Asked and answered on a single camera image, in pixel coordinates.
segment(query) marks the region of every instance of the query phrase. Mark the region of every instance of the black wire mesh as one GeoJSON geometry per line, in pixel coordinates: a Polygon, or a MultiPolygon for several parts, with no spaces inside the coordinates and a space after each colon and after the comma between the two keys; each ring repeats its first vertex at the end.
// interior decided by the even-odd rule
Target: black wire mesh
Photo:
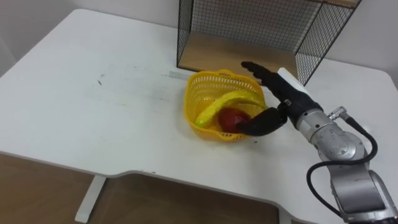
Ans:
{"type": "Polygon", "coordinates": [[[192,31],[293,52],[319,5],[303,0],[195,0],[192,31]]]}
{"type": "Polygon", "coordinates": [[[319,0],[180,0],[177,66],[199,32],[291,52],[306,84],[355,9],[319,0]]]}
{"type": "Polygon", "coordinates": [[[180,0],[178,11],[177,66],[191,33],[193,0],[180,0]]]}
{"type": "Polygon", "coordinates": [[[322,4],[296,53],[298,80],[308,83],[354,9],[322,4]]]}

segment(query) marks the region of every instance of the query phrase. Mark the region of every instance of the basket handle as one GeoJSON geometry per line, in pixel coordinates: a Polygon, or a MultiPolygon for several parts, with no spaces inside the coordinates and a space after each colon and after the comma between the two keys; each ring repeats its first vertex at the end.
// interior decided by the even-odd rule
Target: basket handle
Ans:
{"type": "Polygon", "coordinates": [[[233,72],[231,72],[227,69],[218,70],[216,73],[217,73],[217,75],[221,75],[224,77],[234,77],[235,76],[235,74],[233,72]]]}

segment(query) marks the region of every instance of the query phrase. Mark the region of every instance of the white wall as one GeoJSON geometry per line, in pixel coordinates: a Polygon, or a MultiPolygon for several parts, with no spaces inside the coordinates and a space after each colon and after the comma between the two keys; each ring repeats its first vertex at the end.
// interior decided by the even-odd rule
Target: white wall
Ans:
{"type": "Polygon", "coordinates": [[[17,59],[11,53],[8,45],[0,36],[0,77],[8,71],[15,63],[17,59]]]}
{"type": "MultiPolygon", "coordinates": [[[[78,8],[177,26],[178,0],[0,0],[0,35],[20,59],[78,8]]],[[[398,84],[398,1],[363,0],[326,57],[385,70],[398,84]]]]}
{"type": "Polygon", "coordinates": [[[326,57],[384,70],[398,86],[398,0],[362,0],[326,57]]]}

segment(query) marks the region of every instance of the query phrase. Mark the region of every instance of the wire mesh cage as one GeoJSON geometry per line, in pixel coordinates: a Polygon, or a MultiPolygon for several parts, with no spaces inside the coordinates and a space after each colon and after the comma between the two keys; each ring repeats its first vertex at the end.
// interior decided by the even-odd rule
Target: wire mesh cage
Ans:
{"type": "Polygon", "coordinates": [[[177,66],[248,75],[243,60],[307,84],[361,0],[180,0],[177,66]]]}

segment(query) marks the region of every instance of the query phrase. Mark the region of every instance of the wooden board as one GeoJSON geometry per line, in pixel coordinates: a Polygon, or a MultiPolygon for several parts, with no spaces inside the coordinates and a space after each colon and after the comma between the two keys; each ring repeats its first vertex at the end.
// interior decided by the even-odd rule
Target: wooden board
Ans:
{"type": "Polygon", "coordinates": [[[313,0],[317,2],[325,2],[328,4],[336,4],[343,7],[354,8],[358,5],[358,0],[313,0]]]}
{"type": "Polygon", "coordinates": [[[236,74],[251,76],[250,72],[242,68],[242,61],[258,63],[272,72],[285,67],[297,78],[296,61],[292,52],[267,49],[197,32],[190,34],[178,66],[194,71],[228,69],[236,74]]]}

